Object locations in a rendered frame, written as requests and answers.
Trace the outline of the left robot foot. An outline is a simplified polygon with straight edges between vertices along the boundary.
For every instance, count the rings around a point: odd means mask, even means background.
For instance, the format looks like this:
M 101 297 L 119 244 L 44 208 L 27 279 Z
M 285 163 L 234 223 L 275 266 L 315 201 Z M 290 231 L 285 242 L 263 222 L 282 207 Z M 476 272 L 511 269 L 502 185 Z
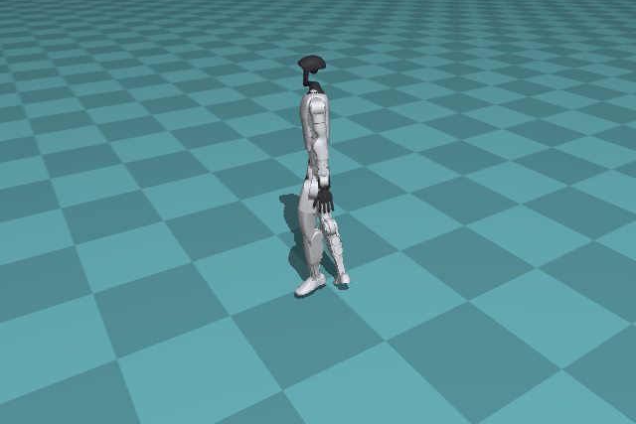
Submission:
M 308 278 L 304 283 L 302 283 L 300 286 L 298 286 L 295 289 L 295 293 L 297 295 L 305 295 L 311 291 L 313 291 L 316 287 L 326 283 L 326 277 L 323 273 L 319 272 L 319 279 L 316 281 L 313 281 L 313 278 Z M 315 275 L 314 275 L 315 278 Z M 318 278 L 318 277 L 317 277 Z

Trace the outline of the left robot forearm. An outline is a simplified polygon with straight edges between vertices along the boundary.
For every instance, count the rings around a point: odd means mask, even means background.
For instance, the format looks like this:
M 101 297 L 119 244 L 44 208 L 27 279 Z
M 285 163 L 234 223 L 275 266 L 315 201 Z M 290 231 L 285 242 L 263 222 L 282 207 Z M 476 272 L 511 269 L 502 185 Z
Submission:
M 315 149 L 315 152 L 316 152 L 315 160 L 317 162 L 318 176 L 320 178 L 320 186 L 321 187 L 329 186 L 329 180 L 328 180 L 328 176 L 329 176 L 329 169 L 328 169 L 328 167 L 329 167 L 329 164 L 328 164 L 329 152 L 328 152 L 328 149 L 326 147 L 325 142 L 322 141 L 322 140 L 319 140 L 319 141 L 315 142 L 314 149 Z

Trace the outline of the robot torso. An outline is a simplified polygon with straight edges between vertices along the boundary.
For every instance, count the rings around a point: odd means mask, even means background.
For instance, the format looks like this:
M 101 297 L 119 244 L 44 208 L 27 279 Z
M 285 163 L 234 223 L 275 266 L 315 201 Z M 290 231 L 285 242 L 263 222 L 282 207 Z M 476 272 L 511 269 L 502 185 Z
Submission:
M 315 160 L 315 155 L 316 152 L 311 148 L 311 142 L 313 139 L 315 139 L 316 133 L 313 130 L 313 123 L 312 123 L 312 117 L 310 115 L 309 112 L 309 102 L 310 99 L 312 98 L 316 98 L 316 97 L 320 97 L 322 98 L 322 100 L 325 101 L 326 104 L 326 128 L 327 128 L 327 149 L 329 149 L 329 125 L 330 125 L 330 111 L 329 111 L 329 100 L 327 97 L 327 94 L 324 93 L 316 93 L 317 90 L 315 89 L 311 89 L 310 94 L 307 94 L 306 92 L 301 100 L 301 104 L 300 104 L 300 119 L 301 119 L 301 124 L 302 124 L 302 131 L 303 131 L 303 137 L 304 137 L 304 143 L 305 143 L 305 148 L 307 151 L 309 151 L 309 164 L 307 166 L 307 178 L 308 179 L 312 179 L 314 174 L 318 174 L 318 168 L 317 168 L 317 162 Z M 314 93 L 315 92 L 315 93 Z M 328 163 L 329 164 L 329 163 Z M 329 178 L 330 178 L 330 167 L 328 167 L 329 169 Z

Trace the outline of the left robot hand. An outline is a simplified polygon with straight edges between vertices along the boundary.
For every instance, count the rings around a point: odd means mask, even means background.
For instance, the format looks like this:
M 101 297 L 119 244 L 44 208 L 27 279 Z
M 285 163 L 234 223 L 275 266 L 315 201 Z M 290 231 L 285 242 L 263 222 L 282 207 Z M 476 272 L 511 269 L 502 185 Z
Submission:
M 329 202 L 331 204 L 331 209 L 332 211 L 334 210 L 334 206 L 333 206 L 333 198 L 332 198 L 332 194 L 330 193 L 330 191 L 328 189 L 330 189 L 330 178 L 328 177 L 329 180 L 329 186 L 325 186 L 325 187 L 320 187 L 320 178 L 318 179 L 318 188 L 321 189 L 318 192 L 318 196 L 316 197 L 314 203 L 313 203 L 313 207 L 316 206 L 316 203 L 319 199 L 319 213 L 321 212 L 321 207 L 323 204 L 323 213 L 326 213 L 326 207 L 325 204 L 327 203 L 327 211 L 330 212 L 330 207 L 329 207 Z

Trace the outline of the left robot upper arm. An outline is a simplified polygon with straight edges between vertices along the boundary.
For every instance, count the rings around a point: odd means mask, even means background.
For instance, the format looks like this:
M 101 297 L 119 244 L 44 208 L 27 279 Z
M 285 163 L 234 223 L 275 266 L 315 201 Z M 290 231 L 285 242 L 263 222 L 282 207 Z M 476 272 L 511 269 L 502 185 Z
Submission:
M 313 130 L 316 138 L 311 142 L 311 148 L 314 149 L 315 142 L 322 140 L 327 147 L 327 128 L 326 128 L 326 104 L 320 97 L 312 98 L 309 102 L 309 112 L 312 117 Z

